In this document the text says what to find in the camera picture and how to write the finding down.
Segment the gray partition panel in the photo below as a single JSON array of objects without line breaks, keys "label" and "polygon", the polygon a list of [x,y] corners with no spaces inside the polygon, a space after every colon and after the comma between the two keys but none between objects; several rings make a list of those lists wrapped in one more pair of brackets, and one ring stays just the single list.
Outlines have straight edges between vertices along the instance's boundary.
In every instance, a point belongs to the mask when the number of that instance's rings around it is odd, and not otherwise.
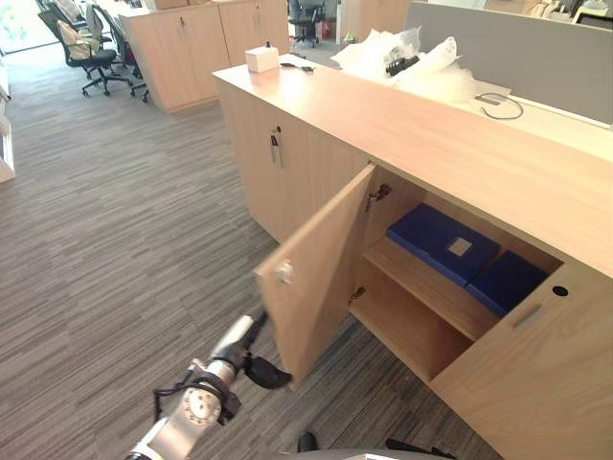
[{"label": "gray partition panel", "polygon": [[613,32],[495,11],[426,3],[409,8],[421,49],[448,36],[475,79],[512,94],[613,123]]}]

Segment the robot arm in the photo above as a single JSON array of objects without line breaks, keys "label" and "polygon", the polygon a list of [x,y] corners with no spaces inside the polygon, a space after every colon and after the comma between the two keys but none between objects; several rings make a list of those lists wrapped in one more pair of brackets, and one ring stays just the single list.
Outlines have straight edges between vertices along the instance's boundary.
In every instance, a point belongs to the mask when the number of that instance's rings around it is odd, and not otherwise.
[{"label": "robot arm", "polygon": [[256,321],[242,316],[216,344],[207,363],[194,359],[174,388],[156,390],[156,420],[161,398],[181,393],[180,401],[169,416],[157,420],[125,460],[186,459],[209,427],[215,422],[225,425],[237,414],[240,401],[230,387],[240,370],[264,388],[288,384],[289,374],[249,352],[265,320],[265,313]]}]

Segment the tissue box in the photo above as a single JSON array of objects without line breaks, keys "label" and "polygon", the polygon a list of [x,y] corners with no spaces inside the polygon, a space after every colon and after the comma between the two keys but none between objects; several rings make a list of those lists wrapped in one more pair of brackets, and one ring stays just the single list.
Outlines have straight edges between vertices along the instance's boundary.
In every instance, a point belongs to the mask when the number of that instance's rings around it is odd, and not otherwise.
[{"label": "tissue box", "polygon": [[547,278],[547,273],[507,251],[466,290],[498,316],[505,316]]},{"label": "tissue box", "polygon": [[500,249],[497,242],[423,203],[392,225],[387,236],[462,287]]},{"label": "tissue box", "polygon": [[279,67],[279,50],[274,46],[261,46],[245,51],[247,68],[251,72],[265,72]]}]

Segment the floor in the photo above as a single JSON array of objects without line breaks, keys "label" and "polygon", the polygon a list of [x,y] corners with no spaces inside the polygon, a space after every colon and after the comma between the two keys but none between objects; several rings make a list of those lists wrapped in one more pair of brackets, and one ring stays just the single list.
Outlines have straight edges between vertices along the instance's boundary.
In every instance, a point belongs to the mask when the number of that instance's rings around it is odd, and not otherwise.
[{"label": "floor", "polygon": [[[148,430],[151,390],[261,308],[252,268],[275,247],[250,218],[217,103],[178,115],[84,99],[57,46],[7,58],[16,180],[0,184],[0,458],[102,460]],[[278,362],[270,328],[256,352]],[[348,319],[295,392],[247,379],[243,408],[193,459],[395,437],[500,457]]]}]

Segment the white label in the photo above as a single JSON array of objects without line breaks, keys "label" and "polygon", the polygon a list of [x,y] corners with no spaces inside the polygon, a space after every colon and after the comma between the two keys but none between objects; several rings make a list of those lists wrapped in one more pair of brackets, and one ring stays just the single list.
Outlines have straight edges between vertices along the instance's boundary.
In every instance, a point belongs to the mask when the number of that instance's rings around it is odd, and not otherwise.
[{"label": "white label", "polygon": [[456,240],[447,247],[448,251],[453,252],[456,256],[462,257],[470,249],[472,242],[466,241],[464,238],[456,238]]}]

